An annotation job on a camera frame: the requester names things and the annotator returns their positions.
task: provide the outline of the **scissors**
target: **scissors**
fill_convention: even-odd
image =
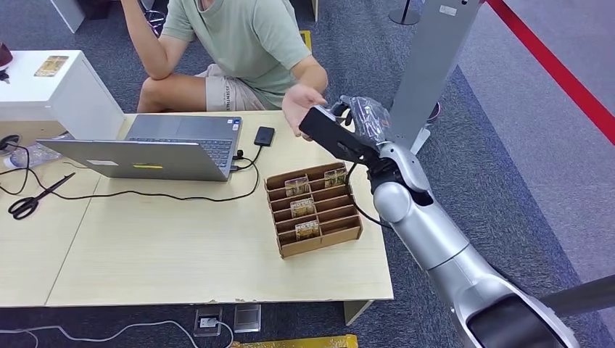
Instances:
[[[43,197],[50,194],[51,192],[55,191],[63,183],[68,181],[68,179],[72,178],[73,175],[75,175],[75,173],[66,175],[62,180],[45,189],[43,193],[39,194],[36,197],[25,197],[13,203],[9,207],[9,214],[13,215],[13,218],[15,220],[22,220],[27,218],[34,212],[34,210],[36,210],[36,207],[38,207],[38,201],[40,201]]]

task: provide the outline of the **man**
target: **man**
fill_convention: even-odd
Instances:
[[[170,0],[159,38],[140,0],[122,0],[128,32],[149,75],[138,112],[282,109],[295,136],[324,104],[326,71],[305,46],[288,0]],[[216,64],[199,76],[174,73],[198,38]]]

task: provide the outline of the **man's hand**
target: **man's hand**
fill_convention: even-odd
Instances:
[[[302,84],[292,86],[286,91],[282,100],[282,111],[294,132],[294,136],[303,136],[303,138],[309,140],[309,137],[299,130],[299,124],[301,124],[301,121],[303,121],[313,105],[325,103],[326,100],[317,90]]]

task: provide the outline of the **laptop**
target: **laptop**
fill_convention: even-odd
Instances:
[[[123,141],[39,139],[109,178],[227,181],[242,119],[137,115]]]

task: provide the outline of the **white box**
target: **white box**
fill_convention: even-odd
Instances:
[[[114,140],[124,113],[82,51],[12,51],[7,73],[0,82],[0,137],[19,133],[21,122],[57,121],[76,139]],[[34,73],[49,56],[68,60],[54,77]]]

